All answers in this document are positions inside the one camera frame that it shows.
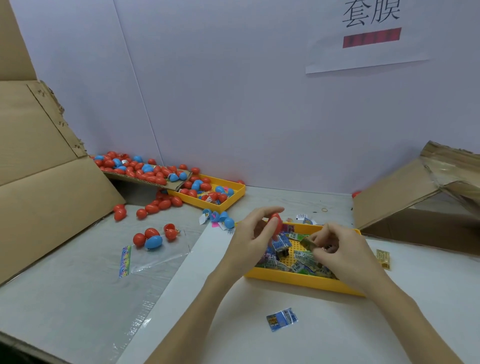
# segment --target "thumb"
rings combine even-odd
[[[260,235],[255,240],[260,241],[262,244],[265,244],[265,247],[268,245],[268,242],[273,236],[275,229],[278,225],[278,218],[272,218],[264,227]]]
[[[323,264],[324,266],[329,267],[330,262],[333,256],[333,253],[327,253],[322,248],[314,248],[312,250],[313,257],[318,263]]]

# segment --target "person's right hand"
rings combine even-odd
[[[312,251],[317,262],[367,296],[371,289],[388,279],[365,238],[354,230],[329,222],[309,239],[317,246]]]

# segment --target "white tabletop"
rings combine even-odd
[[[211,225],[118,360],[142,364],[177,322],[223,256],[231,236]],[[401,243],[368,240],[390,252],[388,274],[418,303],[465,363],[480,357],[480,261]],[[266,316],[291,307],[298,323],[271,332]],[[214,318],[203,363],[409,363],[367,299],[240,279]]]
[[[135,212],[156,190],[136,184],[117,187],[131,205],[128,217],[110,215],[11,282],[0,287],[0,340],[54,363],[115,363],[177,272],[185,256],[118,278],[121,249],[147,227],[174,223],[186,235],[188,251],[205,225],[200,209],[184,205],[138,221]],[[308,214],[317,223],[335,220],[353,226],[351,197],[247,187],[228,212],[240,220],[258,206],[281,205],[281,216]]]

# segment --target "yellow plastic tray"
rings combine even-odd
[[[206,202],[200,200],[198,197],[188,196],[186,194],[181,194],[180,192],[168,190],[168,194],[173,196],[178,196],[180,199],[185,202],[186,204],[197,206],[201,209],[209,208],[212,211],[216,211],[222,213],[226,211],[230,206],[232,206],[235,202],[240,200],[240,198],[245,194],[246,187],[241,183],[231,182],[227,180],[223,180],[220,178],[205,176],[204,174],[198,175],[200,178],[208,177],[210,178],[210,184],[212,185],[212,191],[215,191],[215,187],[222,186],[222,187],[229,187],[235,193],[229,197],[224,203],[222,204],[212,204],[211,202]]]
[[[284,231],[286,225],[291,225],[294,228],[294,232],[300,234],[313,234],[316,231],[319,231],[323,226],[319,225],[307,225],[307,224],[295,224],[290,222],[284,222]],[[360,230],[354,229],[357,234],[360,234]],[[298,241],[290,239],[292,246],[288,249],[288,256],[280,259],[282,263],[291,266],[295,263],[296,259],[293,257],[294,250],[306,250]],[[333,291],[339,293],[353,294],[355,296],[364,296],[362,293],[355,291],[354,289],[347,286],[345,283],[331,278],[323,278],[316,276],[307,276],[305,274],[293,273],[293,272],[283,272],[281,270],[268,269],[268,268],[253,268],[250,272],[245,274],[245,277],[248,278],[257,278],[263,280],[271,280],[274,282],[294,284],[296,286],[316,288],[319,290]]]

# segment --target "cardboard box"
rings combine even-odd
[[[428,142],[353,199],[362,234],[480,255],[480,155]]]
[[[124,200],[37,81],[8,0],[0,0],[0,284]]]

